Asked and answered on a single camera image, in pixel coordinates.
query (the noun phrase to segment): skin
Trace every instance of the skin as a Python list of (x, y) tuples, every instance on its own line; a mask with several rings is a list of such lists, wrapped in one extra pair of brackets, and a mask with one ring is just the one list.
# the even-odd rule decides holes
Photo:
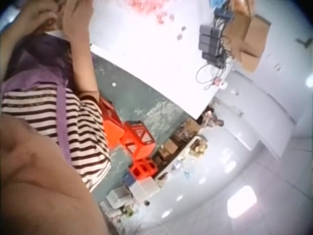
[(91, 194), (54, 141), (21, 119), (1, 115), (0, 152), (4, 234), (109, 234)]
[[(92, 4), (80, 0), (74, 10), (77, 1), (67, 2), (64, 31), (73, 51), (75, 82), (80, 95), (99, 99), (89, 50)], [(0, 82), (16, 43), (55, 18), (56, 11), (52, 1), (29, 0), (1, 35)], [(98, 206), (58, 145), (8, 115), (0, 115), (0, 166), (1, 234), (109, 234)]]
[[(59, 6), (52, 0), (29, 0), (17, 19), (0, 40), (0, 82), (4, 79), (15, 45), (49, 19), (57, 18)], [(63, 31), (71, 46), (74, 81), (78, 96), (93, 96), (99, 101), (92, 56), (89, 47), (89, 23), (93, 13), (92, 0), (69, 0), (63, 16)]]

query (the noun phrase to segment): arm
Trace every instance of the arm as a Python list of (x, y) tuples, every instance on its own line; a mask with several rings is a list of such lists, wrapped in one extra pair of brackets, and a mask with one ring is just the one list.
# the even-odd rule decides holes
[(0, 82), (4, 79), (13, 49), (18, 42), (18, 37), (12, 27), (9, 27), (1, 34), (0, 40)]
[(89, 41), (71, 43), (74, 80), (79, 97), (90, 95), (97, 101), (100, 93), (94, 74)]
[(28, 1), (17, 19), (1, 34), (0, 40), (0, 82), (4, 79), (7, 67), (17, 42), (34, 32), (49, 19), (56, 19), (58, 5), (51, 1)]
[(89, 47), (89, 22), (93, 13), (92, 0), (67, 1), (63, 30), (71, 45), (74, 80), (79, 97), (100, 99)]

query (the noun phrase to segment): hair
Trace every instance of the hair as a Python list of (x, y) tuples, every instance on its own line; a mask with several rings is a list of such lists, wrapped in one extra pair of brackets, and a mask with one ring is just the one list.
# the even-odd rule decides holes
[(218, 122), (219, 122), (219, 126), (220, 126), (220, 127), (223, 127), (223, 126), (224, 126), (224, 121), (223, 121), (223, 120), (218, 120)]

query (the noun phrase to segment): white container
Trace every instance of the white container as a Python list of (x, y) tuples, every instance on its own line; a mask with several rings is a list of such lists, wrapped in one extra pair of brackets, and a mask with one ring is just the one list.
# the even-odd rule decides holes
[(107, 196), (107, 200), (114, 209), (117, 209), (130, 203), (133, 198), (128, 189), (122, 186), (112, 190)]

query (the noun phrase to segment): hand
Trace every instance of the hand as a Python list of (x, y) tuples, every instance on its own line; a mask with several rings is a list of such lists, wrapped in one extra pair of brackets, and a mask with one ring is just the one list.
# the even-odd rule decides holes
[(17, 39), (33, 33), (48, 20), (56, 20), (59, 6), (51, 0), (28, 0), (12, 24)]
[(93, 14), (92, 0), (68, 0), (63, 16), (63, 31), (71, 44), (89, 44), (89, 23)]

